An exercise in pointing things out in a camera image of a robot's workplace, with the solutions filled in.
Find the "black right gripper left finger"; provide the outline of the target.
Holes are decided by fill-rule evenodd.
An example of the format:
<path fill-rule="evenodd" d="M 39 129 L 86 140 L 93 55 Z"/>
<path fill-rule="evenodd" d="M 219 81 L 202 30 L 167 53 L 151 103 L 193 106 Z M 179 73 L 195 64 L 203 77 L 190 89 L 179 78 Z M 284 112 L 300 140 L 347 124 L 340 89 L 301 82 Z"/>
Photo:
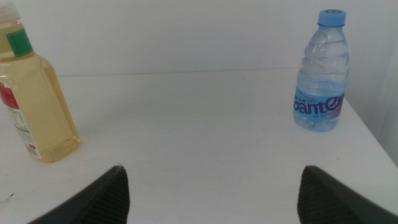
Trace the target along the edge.
<path fill-rule="evenodd" d="M 37 224 L 125 224 L 129 213 L 129 184 L 123 166 L 114 166 L 89 186 L 46 214 Z"/>

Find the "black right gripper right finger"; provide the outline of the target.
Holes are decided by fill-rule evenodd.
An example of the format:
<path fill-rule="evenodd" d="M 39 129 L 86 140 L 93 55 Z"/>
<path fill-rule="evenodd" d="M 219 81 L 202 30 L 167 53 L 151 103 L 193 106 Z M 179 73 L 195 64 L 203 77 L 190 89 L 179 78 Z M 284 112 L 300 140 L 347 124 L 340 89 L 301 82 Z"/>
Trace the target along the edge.
<path fill-rule="evenodd" d="M 301 223 L 397 224 L 396 214 L 317 166 L 306 166 L 302 172 L 297 213 Z"/>

